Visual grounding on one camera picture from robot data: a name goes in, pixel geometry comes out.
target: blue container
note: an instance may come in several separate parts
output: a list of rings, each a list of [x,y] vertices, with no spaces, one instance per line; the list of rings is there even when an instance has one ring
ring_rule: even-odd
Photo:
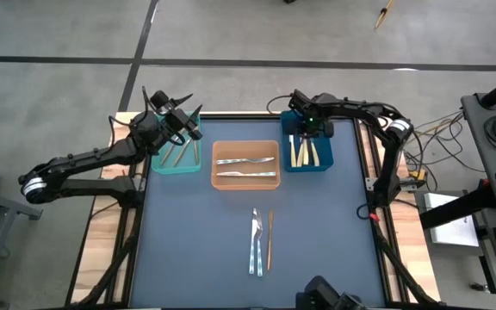
[[[318,137],[313,137],[312,141],[315,144],[315,149],[319,155],[319,166],[313,165],[313,154],[311,151],[311,144],[309,141],[307,145],[309,146],[309,165],[304,165],[302,167],[292,167],[290,164],[290,141],[288,140],[288,129],[296,127],[296,124],[301,122],[300,116],[292,111],[281,113],[281,128],[282,128],[282,138],[281,138],[281,148],[282,148],[282,162],[284,164],[284,170],[287,172],[307,172],[307,171],[325,171],[334,164],[334,158],[332,157],[331,141],[329,138],[325,138],[323,133],[319,133]],[[300,151],[300,136],[294,135],[294,149],[296,151],[296,159],[298,152]]]
[[[196,120],[198,124],[198,128],[202,130],[202,124],[200,123],[200,115],[198,115],[198,119]],[[184,134],[185,143],[190,139],[188,134]],[[195,160],[195,143],[198,144],[198,164],[196,164]],[[170,155],[165,160],[164,164],[160,164],[164,155],[168,152],[170,147],[173,147]],[[161,175],[171,175],[171,174],[179,174],[179,173],[190,173],[200,171],[202,167],[202,140],[190,141],[187,149],[183,153],[181,159],[177,162],[177,166],[173,166],[173,163],[176,161],[177,156],[183,149],[183,146],[174,146],[170,142],[166,143],[158,152],[157,156],[152,156],[151,160],[151,168]]]

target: gray concrete floor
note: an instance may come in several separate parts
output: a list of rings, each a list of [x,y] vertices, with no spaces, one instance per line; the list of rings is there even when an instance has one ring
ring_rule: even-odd
[[[385,2],[161,0],[144,57],[496,65],[496,1],[398,0],[374,31]],[[148,3],[0,0],[0,55],[132,58]],[[106,145],[106,116],[118,108],[128,71],[129,65],[0,63],[0,195],[24,202],[18,175],[54,156]],[[456,111],[463,95],[490,90],[496,72],[142,65],[130,111],[142,109],[141,85],[175,97],[193,92],[185,108],[203,103],[206,111],[263,110],[271,97],[295,88],[308,95],[326,91],[392,103],[418,125]],[[460,141],[460,159],[482,168],[466,126]],[[444,155],[432,144],[425,160]],[[440,189],[473,189],[484,177],[452,159],[431,168]],[[56,201],[40,206],[40,221],[17,222],[8,243],[12,255],[0,264],[0,299],[15,309],[62,305],[91,202]],[[444,300],[496,308],[496,296],[465,285],[482,279],[477,257],[431,255]]]

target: teal container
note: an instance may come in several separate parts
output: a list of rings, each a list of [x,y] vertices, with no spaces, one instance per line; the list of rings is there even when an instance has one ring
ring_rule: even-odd
[[[200,122],[200,115],[198,115],[198,119],[196,120],[198,124],[199,130],[202,130],[202,124]],[[188,134],[184,134],[185,143],[190,139]],[[195,161],[195,143],[197,144],[198,149],[198,164]],[[171,153],[168,158],[164,161],[163,164],[160,164],[164,155],[170,150],[172,147]],[[164,147],[160,149],[157,156],[152,156],[151,160],[151,168],[153,171],[161,175],[172,175],[179,173],[190,173],[200,171],[202,167],[202,140],[190,141],[189,145],[185,149],[183,156],[177,162],[177,165],[174,167],[173,163],[176,161],[177,156],[183,149],[184,146],[174,146],[170,142],[166,143]]]

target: wooden table frame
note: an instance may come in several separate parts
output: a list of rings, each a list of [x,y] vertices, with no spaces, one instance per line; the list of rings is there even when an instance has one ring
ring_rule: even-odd
[[[138,112],[122,112],[116,114],[116,119],[129,122]],[[250,119],[273,119],[274,115],[267,112],[223,112],[202,113],[202,119],[227,119],[227,120],[250,120]],[[367,130],[366,126],[354,121],[357,140],[357,149],[361,159],[361,168],[365,177],[377,177],[376,172],[381,168],[381,159],[384,150],[376,143],[376,138]],[[118,123],[114,125],[115,139],[120,140],[129,134],[127,127]],[[138,178],[145,176],[150,169],[150,163],[135,167],[110,165],[102,169],[102,178],[113,178],[128,173],[129,176]],[[408,170],[405,159],[402,157],[398,170],[400,177],[407,177]],[[414,196],[408,193],[400,193],[398,198],[414,203]],[[100,196],[94,199],[91,213],[105,208],[115,202],[113,198]],[[403,264],[410,271],[417,283],[433,299],[439,301],[439,293],[433,269],[431,267],[425,236],[420,225],[419,211],[416,208],[403,203],[394,202],[390,208],[377,209],[377,215],[381,219],[380,227],[383,235],[388,239],[394,252],[401,258]],[[78,254],[76,267],[71,279],[71,285],[66,297],[66,305],[74,301],[80,301],[93,288],[101,275],[108,268],[112,258],[129,236],[134,221],[141,219],[142,212],[134,209],[124,209],[118,206],[105,210],[88,222],[85,228],[84,240]],[[99,302],[123,302],[129,303],[131,284],[133,278],[133,266],[135,252],[128,256],[120,267],[112,284]],[[381,271],[381,284],[386,303],[390,301],[416,300],[407,291],[405,285],[396,275],[393,265],[388,258],[376,247],[376,255]]]

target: blue table surface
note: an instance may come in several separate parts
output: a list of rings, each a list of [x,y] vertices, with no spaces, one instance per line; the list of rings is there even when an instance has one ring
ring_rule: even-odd
[[[294,307],[316,275],[367,306],[384,305],[351,120],[335,121],[334,165],[281,171],[273,191],[219,191],[210,183],[217,140],[277,140],[278,121],[203,121],[201,171],[148,177],[132,307]],[[263,277],[248,274],[251,211],[263,216]],[[271,270],[266,270],[273,208]]]

